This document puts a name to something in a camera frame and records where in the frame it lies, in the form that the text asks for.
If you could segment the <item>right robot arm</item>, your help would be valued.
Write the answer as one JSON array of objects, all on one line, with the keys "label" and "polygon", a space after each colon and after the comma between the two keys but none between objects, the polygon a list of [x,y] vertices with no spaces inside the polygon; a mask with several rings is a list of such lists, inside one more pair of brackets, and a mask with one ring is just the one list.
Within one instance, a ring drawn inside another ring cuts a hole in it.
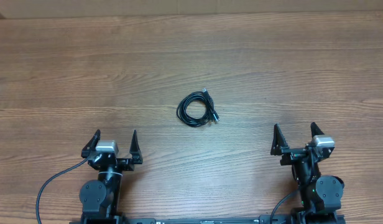
[{"label": "right robot arm", "polygon": [[[334,139],[326,135],[316,123],[310,125],[311,141],[299,148],[290,148],[279,124],[274,125],[270,154],[280,156],[282,166],[291,166],[298,187],[287,194],[273,208],[269,223],[345,223],[336,211],[341,208],[344,182],[337,176],[322,175],[318,163],[329,158],[335,149]],[[301,207],[293,208],[290,215],[276,217],[279,207],[294,195],[299,194]]]}]

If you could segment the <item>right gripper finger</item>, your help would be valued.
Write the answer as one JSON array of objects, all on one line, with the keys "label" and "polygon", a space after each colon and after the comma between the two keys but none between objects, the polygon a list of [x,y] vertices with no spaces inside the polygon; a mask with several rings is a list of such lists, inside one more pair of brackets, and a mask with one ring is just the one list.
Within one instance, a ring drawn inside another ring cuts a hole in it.
[{"label": "right gripper finger", "polygon": [[314,138],[317,135],[324,135],[324,132],[318,127],[315,122],[312,122],[310,125],[311,136]]},{"label": "right gripper finger", "polygon": [[282,134],[279,123],[276,123],[274,125],[274,135],[273,135],[272,146],[270,149],[270,154],[272,156],[281,156],[284,153],[284,151],[288,149],[289,149],[288,143],[284,135]]}]

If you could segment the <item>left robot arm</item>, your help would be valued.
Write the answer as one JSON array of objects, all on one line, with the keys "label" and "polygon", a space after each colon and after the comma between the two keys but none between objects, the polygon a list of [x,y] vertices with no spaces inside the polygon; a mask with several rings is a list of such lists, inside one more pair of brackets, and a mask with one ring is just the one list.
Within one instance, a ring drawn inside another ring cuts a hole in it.
[{"label": "left robot arm", "polygon": [[101,140],[101,132],[94,136],[81,150],[81,157],[98,171],[96,180],[87,181],[80,189],[82,203],[81,223],[119,223],[129,221],[118,212],[122,173],[133,171],[135,165],[142,164],[143,158],[137,140],[137,132],[132,135],[129,148],[130,158],[118,157],[118,144],[115,140]]}]

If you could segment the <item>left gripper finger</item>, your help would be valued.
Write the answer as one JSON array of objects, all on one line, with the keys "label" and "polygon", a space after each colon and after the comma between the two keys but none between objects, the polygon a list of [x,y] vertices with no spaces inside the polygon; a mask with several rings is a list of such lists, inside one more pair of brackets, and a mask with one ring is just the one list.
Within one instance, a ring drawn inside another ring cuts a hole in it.
[{"label": "left gripper finger", "polygon": [[142,164],[143,163],[143,157],[142,157],[141,150],[139,147],[136,130],[134,130],[133,135],[132,135],[132,141],[131,141],[129,153],[132,156],[132,163],[133,164]]},{"label": "left gripper finger", "polygon": [[87,158],[92,151],[96,150],[96,145],[100,140],[100,136],[101,136],[101,131],[97,129],[93,137],[88,141],[85,147],[81,150],[82,158]]}]

